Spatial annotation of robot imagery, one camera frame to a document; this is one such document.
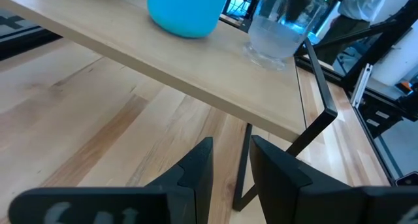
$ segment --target wooden table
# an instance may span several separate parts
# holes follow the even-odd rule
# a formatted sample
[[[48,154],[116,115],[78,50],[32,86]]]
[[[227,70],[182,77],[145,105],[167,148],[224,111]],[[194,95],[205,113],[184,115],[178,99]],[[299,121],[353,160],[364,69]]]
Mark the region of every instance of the wooden table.
[[[146,0],[0,0],[3,8],[290,142],[305,121],[293,59],[273,72],[242,54],[222,22],[205,39],[157,27]]]

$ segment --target person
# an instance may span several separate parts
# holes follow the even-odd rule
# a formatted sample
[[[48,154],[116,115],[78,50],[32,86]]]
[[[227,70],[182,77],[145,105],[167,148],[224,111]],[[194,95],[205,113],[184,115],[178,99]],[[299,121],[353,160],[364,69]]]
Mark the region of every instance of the person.
[[[330,29],[320,44],[368,28],[370,22],[373,22],[376,18],[384,2],[385,0],[343,0],[338,9],[339,17],[333,19]],[[338,44],[320,49],[316,52],[317,57],[319,60],[332,65],[337,55],[343,52],[349,45],[350,43]]]

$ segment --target glass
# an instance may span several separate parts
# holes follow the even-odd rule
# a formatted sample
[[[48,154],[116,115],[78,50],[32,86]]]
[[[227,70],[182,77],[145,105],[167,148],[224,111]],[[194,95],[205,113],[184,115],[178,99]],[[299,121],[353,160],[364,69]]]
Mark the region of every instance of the glass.
[[[285,67],[326,10],[322,0],[260,0],[248,31],[244,52],[268,69]]]

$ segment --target blue cup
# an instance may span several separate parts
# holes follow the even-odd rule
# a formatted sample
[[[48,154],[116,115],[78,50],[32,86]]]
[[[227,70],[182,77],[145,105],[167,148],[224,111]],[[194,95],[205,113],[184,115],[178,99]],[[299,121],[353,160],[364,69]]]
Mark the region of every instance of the blue cup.
[[[155,23],[186,38],[201,38],[216,27],[226,0],[148,0]]]

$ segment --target black metal bar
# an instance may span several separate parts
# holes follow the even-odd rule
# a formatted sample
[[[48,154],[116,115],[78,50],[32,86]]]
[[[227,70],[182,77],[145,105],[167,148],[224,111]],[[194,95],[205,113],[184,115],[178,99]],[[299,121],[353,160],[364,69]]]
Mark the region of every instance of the black metal bar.
[[[366,38],[372,35],[377,35],[379,33],[382,33],[384,31],[390,31],[391,29],[397,27],[399,24],[398,21],[391,21],[391,22],[383,22],[381,24],[377,24],[374,25],[368,29],[362,30],[362,31],[358,31],[358,32],[354,32],[348,35],[344,35],[341,36],[339,38],[336,38],[332,41],[329,42],[325,42],[323,44],[316,44],[315,46],[313,46],[313,48],[315,49],[315,51],[318,51],[320,49],[323,48],[327,48],[329,46],[333,46],[333,45],[337,45],[337,44],[345,44],[348,42],[352,42],[355,40],[359,40],[362,38]],[[303,56],[306,54],[306,49],[303,47],[300,47],[298,49],[298,51],[296,52],[296,56]]]
[[[258,3],[259,3],[258,0],[251,0],[251,3],[249,4],[248,9],[247,9],[247,13],[244,16],[244,19],[250,19],[250,20],[253,19],[253,15],[254,15],[255,9],[257,8]]]
[[[292,143],[286,150],[293,156],[297,156],[303,149],[305,149],[330,123],[332,123],[337,115],[337,109],[332,100],[331,92],[329,91],[327,81],[322,72],[321,66],[316,57],[314,48],[309,39],[305,40],[305,46],[308,50],[308,56],[312,64],[313,75],[315,76],[319,92],[321,93],[321,100],[324,106],[324,111],[308,126],[308,128]]]
[[[380,58],[392,48],[392,45],[398,40],[399,35],[399,28],[394,28],[393,32],[382,34],[347,72],[346,77],[343,79],[344,88],[353,89],[360,76],[361,70],[365,68],[367,64],[375,65]]]
[[[227,14],[230,3],[231,3],[231,0],[227,0],[227,2],[225,3],[225,6],[223,7],[223,10],[222,10],[223,14],[225,14],[225,15]]]
[[[295,57],[295,64],[297,67],[304,69],[305,71],[309,71],[313,73],[312,65],[310,63],[309,58]],[[341,74],[338,74],[337,72],[330,70],[329,68],[326,68],[323,65],[321,65],[321,68],[322,68],[322,72],[324,73],[325,80],[337,86],[342,87],[343,76]]]
[[[312,64],[313,74],[317,81],[319,92],[321,94],[321,100],[324,105],[324,111],[316,118],[311,125],[292,143],[287,153],[297,156],[304,148],[306,148],[328,125],[334,121],[338,115],[334,101],[332,100],[331,92],[329,91],[327,81],[322,72],[321,66],[316,57],[314,48],[312,47],[309,39],[305,40],[305,45],[308,49],[308,56]],[[242,189],[244,187],[245,171],[247,167],[247,158],[249,152],[249,136],[251,135],[251,128],[247,125],[246,135],[244,138],[244,145],[242,148],[240,165],[238,168],[238,176],[236,179],[236,186],[233,199],[233,209],[241,211],[243,208],[251,202],[257,195],[255,186],[253,186],[245,195],[242,197]]]
[[[241,212],[255,197],[257,196],[257,190],[253,185],[247,193],[233,205],[235,211]]]
[[[252,130],[253,125],[247,123],[246,134],[244,136],[244,142],[242,144],[240,164],[238,166],[238,175],[236,177],[236,184],[234,190],[233,209],[236,211],[241,211],[247,205],[243,205],[244,202],[242,198],[242,189],[244,188],[244,179],[246,177],[247,159],[249,155],[249,140],[251,138]]]

